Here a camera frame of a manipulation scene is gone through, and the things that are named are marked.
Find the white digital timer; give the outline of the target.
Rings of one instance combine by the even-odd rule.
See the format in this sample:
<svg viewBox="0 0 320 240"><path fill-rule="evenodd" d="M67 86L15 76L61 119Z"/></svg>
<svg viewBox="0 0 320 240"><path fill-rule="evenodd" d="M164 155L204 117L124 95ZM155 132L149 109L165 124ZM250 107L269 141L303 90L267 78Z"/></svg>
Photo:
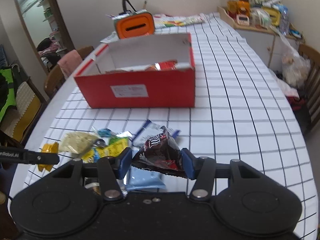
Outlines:
<svg viewBox="0 0 320 240"><path fill-rule="evenodd" d="M250 26L250 19L247 15L237 14L236 23L241 26L249 27Z"/></svg>

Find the yellow snack packet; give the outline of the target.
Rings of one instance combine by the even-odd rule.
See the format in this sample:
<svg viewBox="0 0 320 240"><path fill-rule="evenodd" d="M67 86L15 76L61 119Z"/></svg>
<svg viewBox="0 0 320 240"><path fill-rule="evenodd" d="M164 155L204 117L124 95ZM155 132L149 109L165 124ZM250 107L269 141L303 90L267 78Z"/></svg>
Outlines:
<svg viewBox="0 0 320 240"><path fill-rule="evenodd" d="M112 137L109 140L109 144L105 147L94 145L91 149L85 153L81 159L85 163L96 163L103 157L117 157L121 152L129 146L128 137L118 138Z"/></svg>

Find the papers beside tissue box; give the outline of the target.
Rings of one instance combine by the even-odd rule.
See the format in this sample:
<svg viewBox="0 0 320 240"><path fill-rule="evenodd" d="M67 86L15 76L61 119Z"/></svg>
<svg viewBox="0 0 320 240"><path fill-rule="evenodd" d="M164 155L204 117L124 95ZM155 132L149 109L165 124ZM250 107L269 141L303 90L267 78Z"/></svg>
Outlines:
<svg viewBox="0 0 320 240"><path fill-rule="evenodd" d="M105 44L109 44L109 43L112 43L112 42L116 42L118 41L119 38L118 38L118 35L115 31L113 31L110 35L108 35L108 37L106 38L103 38L102 40L100 40L101 43L105 43Z"/></svg>

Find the orange green tissue box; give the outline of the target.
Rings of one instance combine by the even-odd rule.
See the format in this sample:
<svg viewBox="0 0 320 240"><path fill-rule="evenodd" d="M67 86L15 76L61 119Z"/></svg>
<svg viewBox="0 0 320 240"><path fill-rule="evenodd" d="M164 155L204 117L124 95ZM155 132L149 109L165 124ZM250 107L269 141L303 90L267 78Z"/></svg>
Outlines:
<svg viewBox="0 0 320 240"><path fill-rule="evenodd" d="M119 39L155 33L153 16L146 10L118 15L113 17L112 20Z"/></svg>

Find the red cardboard box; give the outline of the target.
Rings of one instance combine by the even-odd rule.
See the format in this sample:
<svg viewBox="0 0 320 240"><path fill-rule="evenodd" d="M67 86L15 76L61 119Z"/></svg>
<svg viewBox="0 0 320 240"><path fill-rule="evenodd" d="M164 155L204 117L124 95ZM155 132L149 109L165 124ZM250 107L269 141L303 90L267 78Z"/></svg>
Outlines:
<svg viewBox="0 0 320 240"><path fill-rule="evenodd" d="M178 61L175 70L105 73L169 60ZM191 34L156 34L102 43L73 77L91 108L194 107Z"/></svg>

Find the beige snack packet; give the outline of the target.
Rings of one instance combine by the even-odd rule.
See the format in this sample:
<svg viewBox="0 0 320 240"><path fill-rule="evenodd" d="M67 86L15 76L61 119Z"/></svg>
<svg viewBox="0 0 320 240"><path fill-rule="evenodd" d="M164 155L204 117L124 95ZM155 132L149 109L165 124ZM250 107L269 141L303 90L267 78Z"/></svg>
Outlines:
<svg viewBox="0 0 320 240"><path fill-rule="evenodd" d="M86 132L69 132L66 133L59 143L59 152L70 152L81 154L88 151L92 144L99 139L95 134Z"/></svg>

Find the white checked tablecloth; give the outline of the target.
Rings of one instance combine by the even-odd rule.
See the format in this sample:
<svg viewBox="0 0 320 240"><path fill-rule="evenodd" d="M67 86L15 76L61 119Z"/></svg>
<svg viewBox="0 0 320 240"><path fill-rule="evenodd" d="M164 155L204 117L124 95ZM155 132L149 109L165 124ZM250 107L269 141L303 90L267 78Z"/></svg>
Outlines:
<svg viewBox="0 0 320 240"><path fill-rule="evenodd" d="M91 109L78 87L60 99L53 116L27 146L39 150L71 131L109 128L136 133L146 120L180 130L178 145L218 163L240 159L293 191L302 203L295 232L315 239L318 196L306 144L293 111L268 68L217 13L163 33L192 35L194 108Z"/></svg>

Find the colourful packet at table end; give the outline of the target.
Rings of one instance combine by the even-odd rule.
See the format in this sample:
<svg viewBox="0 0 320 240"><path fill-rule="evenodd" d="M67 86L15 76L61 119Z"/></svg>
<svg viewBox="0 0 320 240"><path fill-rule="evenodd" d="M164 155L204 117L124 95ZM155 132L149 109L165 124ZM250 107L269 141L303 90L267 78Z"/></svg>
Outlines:
<svg viewBox="0 0 320 240"><path fill-rule="evenodd" d="M163 29L204 23L206 18L204 14L193 16L167 16L165 14L156 14L153 15L153 20L156 29Z"/></svg>

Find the dark brown chocolate packet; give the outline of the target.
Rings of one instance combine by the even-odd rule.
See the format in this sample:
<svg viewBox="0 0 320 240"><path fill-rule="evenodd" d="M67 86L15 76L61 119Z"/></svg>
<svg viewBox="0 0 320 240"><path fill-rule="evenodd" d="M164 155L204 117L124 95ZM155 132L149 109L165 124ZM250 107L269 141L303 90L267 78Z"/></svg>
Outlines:
<svg viewBox="0 0 320 240"><path fill-rule="evenodd" d="M168 176L186 178L181 150L168 129L149 137L132 158L132 166Z"/></svg>

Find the white blue snack packet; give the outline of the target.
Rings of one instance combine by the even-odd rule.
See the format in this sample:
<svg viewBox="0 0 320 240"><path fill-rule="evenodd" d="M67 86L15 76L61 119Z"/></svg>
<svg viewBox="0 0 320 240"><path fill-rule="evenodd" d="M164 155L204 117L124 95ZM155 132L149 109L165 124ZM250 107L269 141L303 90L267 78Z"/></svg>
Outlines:
<svg viewBox="0 0 320 240"><path fill-rule="evenodd" d="M149 137L154 137L164 132L164 130L168 131L168 133L174 139L176 139L181 132L179 129L168 128L165 125L156 124L148 119L143 123L142 127L139 128L135 135L132 137L132 146L141 147Z"/></svg>

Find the wooden tray of bottles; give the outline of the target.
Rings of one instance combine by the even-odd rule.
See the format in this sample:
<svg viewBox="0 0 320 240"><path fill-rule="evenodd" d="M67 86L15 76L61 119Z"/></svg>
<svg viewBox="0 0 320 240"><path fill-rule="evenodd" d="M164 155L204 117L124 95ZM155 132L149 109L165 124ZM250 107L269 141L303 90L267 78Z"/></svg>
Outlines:
<svg viewBox="0 0 320 240"><path fill-rule="evenodd" d="M282 0L223 0L224 7L218 7L221 20L234 29L271 33L274 28L283 35L303 40L303 34L298 31L289 19L289 10ZM250 26L236 23L237 14L247 15Z"/></svg>

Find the wooden chair with pink towel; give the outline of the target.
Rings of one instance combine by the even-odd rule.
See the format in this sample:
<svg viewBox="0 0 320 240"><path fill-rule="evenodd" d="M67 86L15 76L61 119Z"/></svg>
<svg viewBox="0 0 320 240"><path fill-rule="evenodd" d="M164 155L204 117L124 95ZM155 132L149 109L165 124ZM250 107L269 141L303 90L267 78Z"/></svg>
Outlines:
<svg viewBox="0 0 320 240"><path fill-rule="evenodd" d="M44 91L50 99L93 50L93 46L74 49L57 62L44 82Z"/></svg>

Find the light blue snack packet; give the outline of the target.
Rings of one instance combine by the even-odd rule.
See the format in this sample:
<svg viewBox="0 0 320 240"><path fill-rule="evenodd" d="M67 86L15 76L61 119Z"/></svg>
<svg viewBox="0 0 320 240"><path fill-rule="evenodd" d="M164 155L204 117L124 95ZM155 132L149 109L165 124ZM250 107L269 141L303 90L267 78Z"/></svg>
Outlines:
<svg viewBox="0 0 320 240"><path fill-rule="evenodd" d="M127 174L127 191L164 190L166 185L160 173L131 167Z"/></svg>

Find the small orange yellow packet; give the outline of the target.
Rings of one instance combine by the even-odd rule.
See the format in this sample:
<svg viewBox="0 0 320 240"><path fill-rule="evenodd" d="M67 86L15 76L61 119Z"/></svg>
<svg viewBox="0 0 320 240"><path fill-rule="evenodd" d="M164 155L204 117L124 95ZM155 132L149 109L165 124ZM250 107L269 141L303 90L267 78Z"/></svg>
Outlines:
<svg viewBox="0 0 320 240"><path fill-rule="evenodd" d="M50 172L53 166L60 162L58 152L59 144L57 142L44 144L41 150L41 153L44 154L44 160L40 161L40 164L37 165L38 170L40 172L44 170Z"/></svg>

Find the red snack bag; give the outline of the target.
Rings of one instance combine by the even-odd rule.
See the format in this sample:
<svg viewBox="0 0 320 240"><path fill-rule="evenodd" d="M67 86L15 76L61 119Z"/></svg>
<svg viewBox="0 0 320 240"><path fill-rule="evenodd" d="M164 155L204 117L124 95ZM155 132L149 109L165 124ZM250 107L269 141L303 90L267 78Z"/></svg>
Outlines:
<svg viewBox="0 0 320 240"><path fill-rule="evenodd" d="M175 70L176 64L178 64L177 60L169 60L148 65L123 67L119 69L108 70L105 71L105 73Z"/></svg>

